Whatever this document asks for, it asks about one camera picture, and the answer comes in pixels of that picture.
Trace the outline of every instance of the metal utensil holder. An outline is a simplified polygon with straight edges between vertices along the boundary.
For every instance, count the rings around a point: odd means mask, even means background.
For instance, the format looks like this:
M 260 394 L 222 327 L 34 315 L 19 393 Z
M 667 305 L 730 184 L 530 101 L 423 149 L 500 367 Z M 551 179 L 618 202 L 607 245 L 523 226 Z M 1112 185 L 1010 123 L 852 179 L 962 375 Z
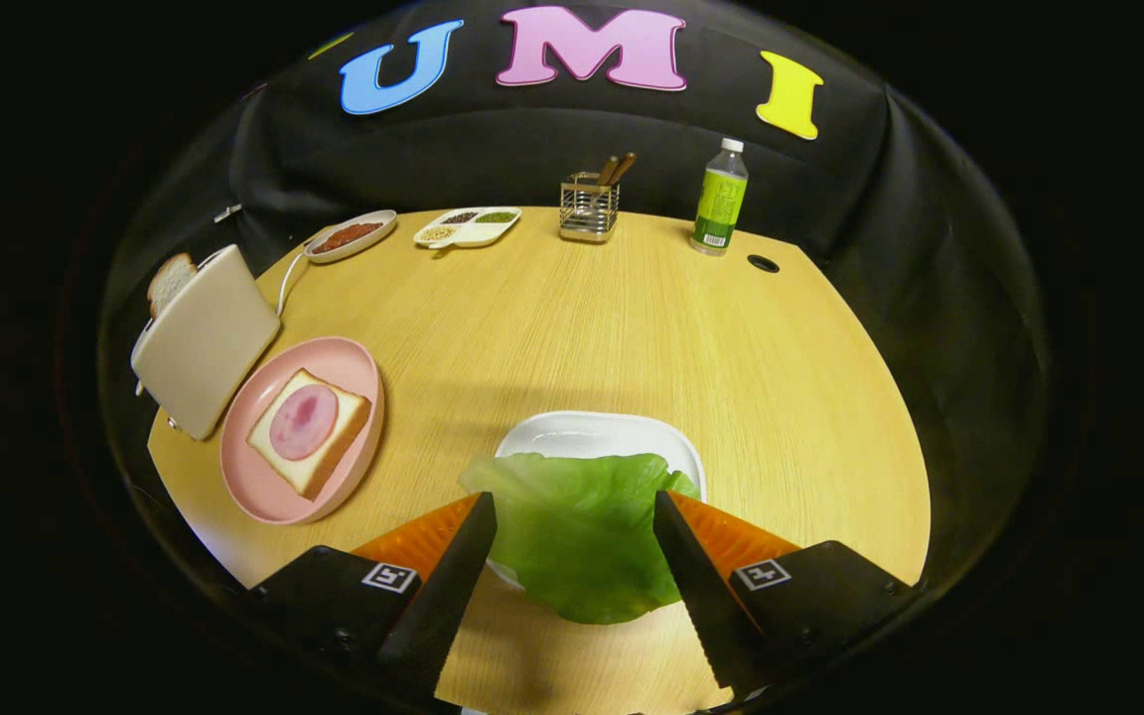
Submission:
M 621 185 L 598 185 L 598 172 L 580 172 L 559 183 L 559 237 L 604 244 L 617 230 Z

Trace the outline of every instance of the table hole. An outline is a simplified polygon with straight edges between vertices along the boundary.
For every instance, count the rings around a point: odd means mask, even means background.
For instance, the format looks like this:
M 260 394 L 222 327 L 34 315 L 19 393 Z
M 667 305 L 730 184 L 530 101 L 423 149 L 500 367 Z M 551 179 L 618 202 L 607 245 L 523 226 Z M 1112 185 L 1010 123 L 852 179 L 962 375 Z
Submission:
M 749 254 L 749 263 L 753 263 L 754 268 L 761 268 L 768 273 L 779 272 L 779 267 L 774 261 L 771 261 L 771 259 L 766 259 L 765 256 L 757 256 L 756 253 Z

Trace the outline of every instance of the plastic bottle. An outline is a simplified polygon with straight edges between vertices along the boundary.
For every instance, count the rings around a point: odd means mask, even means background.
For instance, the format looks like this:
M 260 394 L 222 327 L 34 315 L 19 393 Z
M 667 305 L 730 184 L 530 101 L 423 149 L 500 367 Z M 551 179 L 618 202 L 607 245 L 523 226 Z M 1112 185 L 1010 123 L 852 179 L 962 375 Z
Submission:
M 696 213 L 696 228 L 691 230 L 691 248 L 709 256 L 722 256 L 731 244 L 736 219 L 740 217 L 744 190 L 749 185 L 749 169 L 745 168 L 744 142 L 722 140 L 722 151 L 704 167 L 704 189 Z

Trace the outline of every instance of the toaster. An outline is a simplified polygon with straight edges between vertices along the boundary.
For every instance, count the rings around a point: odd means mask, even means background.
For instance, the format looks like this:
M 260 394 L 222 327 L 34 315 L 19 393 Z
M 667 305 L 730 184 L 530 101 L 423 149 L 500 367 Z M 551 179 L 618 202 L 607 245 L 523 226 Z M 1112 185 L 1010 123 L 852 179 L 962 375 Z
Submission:
M 140 332 L 132 370 L 173 426 L 205 439 L 280 328 L 240 249 L 228 245 Z

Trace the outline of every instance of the round table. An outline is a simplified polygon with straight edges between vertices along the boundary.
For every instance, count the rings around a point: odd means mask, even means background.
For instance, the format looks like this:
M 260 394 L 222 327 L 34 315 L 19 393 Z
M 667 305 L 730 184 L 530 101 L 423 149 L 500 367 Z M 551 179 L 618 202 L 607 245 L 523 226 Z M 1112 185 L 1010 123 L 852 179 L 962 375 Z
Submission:
M 184 519 L 237 580 L 315 545 L 351 549 L 464 495 L 472 455 L 540 412 L 657 418 L 704 461 L 708 502 L 801 546 L 839 539 L 915 583 L 930 488 L 903 397 L 875 345 L 793 245 L 737 231 L 726 256 L 686 244 L 691 221 L 621 213 L 603 245 L 558 239 L 526 207 L 500 240 L 430 251 L 404 214 L 329 264 L 300 261 L 283 329 L 260 359 L 319 335 L 362 342 L 387 390 L 373 466 L 336 511 L 269 525 L 223 487 L 219 435 L 193 442 L 159 412 L 156 468 Z M 276 304 L 292 251 L 259 279 Z M 774 261 L 778 272 L 749 264 Z M 483 571 L 436 697 L 482 712 L 691 712 L 730 698 L 681 603 L 629 623 L 561 620 Z

